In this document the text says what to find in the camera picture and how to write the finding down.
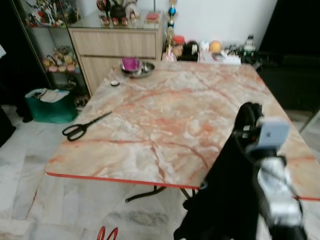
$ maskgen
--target orange ball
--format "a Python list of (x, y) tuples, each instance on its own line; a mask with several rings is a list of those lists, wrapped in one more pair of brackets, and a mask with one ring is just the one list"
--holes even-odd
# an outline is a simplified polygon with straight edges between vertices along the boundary
[(210, 52), (212, 53), (220, 53), (221, 52), (221, 43), (219, 41), (213, 41), (210, 43)]

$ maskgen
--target red table edge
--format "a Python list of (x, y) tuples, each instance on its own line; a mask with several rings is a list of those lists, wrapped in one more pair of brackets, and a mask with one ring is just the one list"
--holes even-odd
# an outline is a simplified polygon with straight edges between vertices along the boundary
[(169, 183), (160, 183), (160, 182), (151, 182), (151, 181), (135, 181), (135, 180), (126, 180), (126, 179), (117, 179), (117, 178), (107, 178), (107, 177), (96, 177), (96, 176), (78, 176), (70, 174), (60, 174), (52, 173), (44, 170), (46, 174), (53, 177), (59, 178), (68, 178), (68, 179), (84, 179), (84, 180), (96, 180), (96, 181), (105, 181), (105, 182), (115, 182), (115, 183), (125, 183), (125, 184), (141, 184), (141, 185), (150, 185), (150, 186), (159, 186), (159, 187), (170, 187), (170, 188), (179, 188), (179, 189), (194, 189), (197, 190), (199, 186), (186, 186), (186, 185), (177, 185)]

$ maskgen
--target scissor handle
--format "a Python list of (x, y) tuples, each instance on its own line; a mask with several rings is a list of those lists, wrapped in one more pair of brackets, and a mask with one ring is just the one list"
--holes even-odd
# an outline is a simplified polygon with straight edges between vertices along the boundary
[(83, 135), (85, 135), (85, 133), (87, 132), (87, 127), (88, 126), (86, 124), (75, 124), (72, 126), (68, 126), (66, 129), (64, 129), (62, 131), (62, 134), (64, 136), (66, 136), (66, 138), (70, 142), (73, 142), (73, 141), (76, 141), (79, 138), (81, 138)]
[[(99, 231), (99, 234), (97, 236), (97, 239), (96, 240), (104, 240), (105, 239), (105, 234), (106, 234), (106, 227), (105, 226), (102, 226), (100, 228), (100, 231)], [(106, 238), (106, 240), (111, 240), (111, 237), (113, 235), (113, 240), (116, 240), (117, 239), (117, 235), (118, 235), (118, 228), (114, 228), (109, 236)]]

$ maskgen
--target metal bowl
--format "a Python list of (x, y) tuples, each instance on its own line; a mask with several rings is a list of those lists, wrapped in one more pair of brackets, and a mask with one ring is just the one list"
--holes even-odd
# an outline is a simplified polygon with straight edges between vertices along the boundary
[(141, 70), (136, 71), (136, 72), (124, 70), (123, 65), (120, 66), (120, 68), (121, 68), (121, 72), (125, 76), (130, 77), (130, 78), (140, 79), (140, 78), (144, 78), (144, 77), (151, 75), (153, 70), (155, 69), (155, 65), (151, 62), (143, 61)]

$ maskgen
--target scissors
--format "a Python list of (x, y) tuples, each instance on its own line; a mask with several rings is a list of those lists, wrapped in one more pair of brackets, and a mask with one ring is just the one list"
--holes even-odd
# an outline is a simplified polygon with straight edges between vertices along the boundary
[[(104, 240), (105, 239), (105, 234), (106, 234), (106, 227), (102, 226), (100, 228), (100, 231), (99, 231), (99, 234), (98, 234), (96, 240)], [(112, 236), (113, 236), (113, 240), (116, 240), (117, 239), (117, 235), (118, 235), (118, 228), (116, 227), (110, 232), (110, 234), (106, 238), (106, 240), (110, 240)]]
[(73, 142), (73, 141), (76, 141), (78, 140), (79, 138), (81, 138), (83, 135), (86, 134), (87, 132), (87, 128), (89, 126), (91, 126), (92, 124), (96, 123), (97, 121), (99, 121), (100, 119), (103, 119), (104, 117), (108, 116), (109, 114), (111, 114), (111, 112), (108, 112), (106, 114), (103, 114), (102, 116), (92, 120), (91, 122), (88, 122), (86, 124), (75, 124), (75, 125), (72, 125), (72, 126), (68, 126), (66, 129), (64, 129), (62, 131), (62, 134), (64, 136), (66, 136), (66, 138), (70, 141), (70, 142)]

